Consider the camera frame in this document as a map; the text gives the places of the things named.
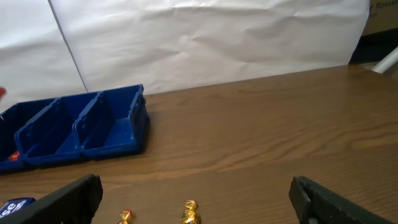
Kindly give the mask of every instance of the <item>table surface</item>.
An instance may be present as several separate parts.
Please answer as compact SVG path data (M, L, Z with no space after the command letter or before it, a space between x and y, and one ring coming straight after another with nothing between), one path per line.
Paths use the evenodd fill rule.
M146 152L0 176L0 202L101 177L93 223L298 223L288 197L305 175L398 222L398 83L342 66L147 95Z

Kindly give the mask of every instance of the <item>blue bin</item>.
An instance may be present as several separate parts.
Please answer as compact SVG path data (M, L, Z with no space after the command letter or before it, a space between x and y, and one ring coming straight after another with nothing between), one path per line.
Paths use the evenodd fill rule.
M17 103L0 114L0 170L16 170L24 167L23 152L19 152L17 161L10 161L10 156L17 152L15 133L40 110L48 106L53 99Z
M148 115L142 85L101 91L74 124L82 154L89 158L138 153Z
M97 93L55 98L17 133L16 143L30 165L48 165L80 158L73 123Z

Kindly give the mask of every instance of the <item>wrinkled white paper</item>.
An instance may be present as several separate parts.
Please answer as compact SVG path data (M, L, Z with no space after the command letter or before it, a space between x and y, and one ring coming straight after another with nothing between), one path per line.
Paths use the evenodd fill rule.
M46 0L0 1L0 111L19 101L84 93Z
M344 65L363 0L52 0L89 91L158 93Z

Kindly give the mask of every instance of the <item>white pole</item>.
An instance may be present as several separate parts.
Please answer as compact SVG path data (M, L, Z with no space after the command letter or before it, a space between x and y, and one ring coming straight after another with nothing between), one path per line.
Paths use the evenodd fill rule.
M376 66L373 67L373 71L383 74L393 64L398 62L398 47L389 53L383 60L381 60Z

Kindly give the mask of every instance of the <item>red item in blue bin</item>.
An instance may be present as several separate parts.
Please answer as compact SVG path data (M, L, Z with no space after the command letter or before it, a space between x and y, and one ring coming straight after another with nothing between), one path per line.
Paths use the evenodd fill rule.
M29 204L35 202L36 199L31 197L26 198L15 198L9 200L5 205L3 205L0 209L0 218L5 217L13 212L20 210L23 207L28 206Z

